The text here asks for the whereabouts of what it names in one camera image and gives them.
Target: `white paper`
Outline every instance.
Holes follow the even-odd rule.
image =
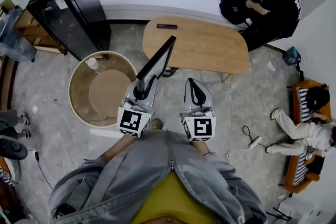
[[[272,65],[271,61],[268,61],[267,66],[268,66],[268,68],[269,68],[270,70],[272,70],[273,72],[275,72],[275,68],[274,68],[274,66]]]
[[[64,0],[55,0],[55,2],[60,9],[65,9],[68,7]]]

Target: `striped cushion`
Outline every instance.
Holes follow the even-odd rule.
[[[296,186],[297,184],[299,184],[301,181],[304,180],[304,175],[308,171],[308,168],[304,165],[305,161],[306,161],[306,154],[302,153],[299,156],[299,162],[298,167],[296,169],[295,178],[293,180],[293,186]]]
[[[299,106],[300,106],[300,122],[310,122],[311,121],[311,111],[307,107],[306,95],[309,89],[303,89],[300,87],[296,88],[298,95]]]
[[[11,186],[14,186],[15,184],[12,176],[9,173],[5,172],[1,166],[0,166],[0,178],[3,180],[3,182]]]
[[[309,89],[304,89],[304,88],[296,88],[296,92],[298,95],[298,100],[299,100],[299,106],[300,106],[300,122],[310,122],[311,121],[311,111],[309,111],[308,107],[307,107],[307,101],[306,101],[306,95],[307,95],[307,91]],[[306,174],[306,172],[308,171],[308,168],[304,165],[305,161],[306,161],[306,153],[302,153],[299,156],[299,162],[298,162],[298,167],[296,169],[296,174],[295,174],[295,178],[293,180],[293,186],[296,186],[297,184],[299,184],[301,181],[304,180],[304,175]]]

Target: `wooden table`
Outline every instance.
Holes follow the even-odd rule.
[[[159,29],[157,24],[177,25],[177,29]],[[143,35],[146,56],[151,58],[170,36],[176,37],[170,67],[229,73],[225,80],[248,69],[247,45],[230,27],[180,17],[155,18]]]

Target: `person's leg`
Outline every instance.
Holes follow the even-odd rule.
[[[14,129],[14,127],[9,127],[9,128],[1,130],[1,135],[6,135],[6,136],[14,138],[14,139],[19,138],[19,135],[16,132],[16,130]]]
[[[299,156],[305,152],[305,146],[302,139],[296,140],[293,144],[282,143],[272,145],[266,148],[267,153],[281,153],[287,156]]]
[[[31,137],[31,134],[26,130],[22,130],[22,132],[18,134],[18,139],[20,139],[20,138],[30,138],[30,137]]]
[[[258,49],[277,38],[277,34],[272,29],[261,27],[257,23],[252,23],[241,35],[247,44],[248,51]]]
[[[26,113],[17,118],[17,124],[14,126],[17,133],[21,133],[25,125],[29,125],[30,121]]]
[[[292,139],[305,138],[310,128],[309,123],[299,123],[295,125],[292,119],[284,112],[283,109],[275,109],[271,112],[271,119],[274,118],[280,127]]]
[[[18,123],[16,110],[0,112],[0,130],[15,126]]]

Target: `wooden shelf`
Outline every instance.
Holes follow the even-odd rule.
[[[28,10],[24,10],[19,19],[16,21],[14,28],[19,29],[19,28],[28,28],[28,27],[34,27],[34,26],[39,26],[39,23],[32,14]]]
[[[21,13],[14,28],[38,50],[56,52],[59,54],[67,53],[66,49],[57,43],[26,9]]]

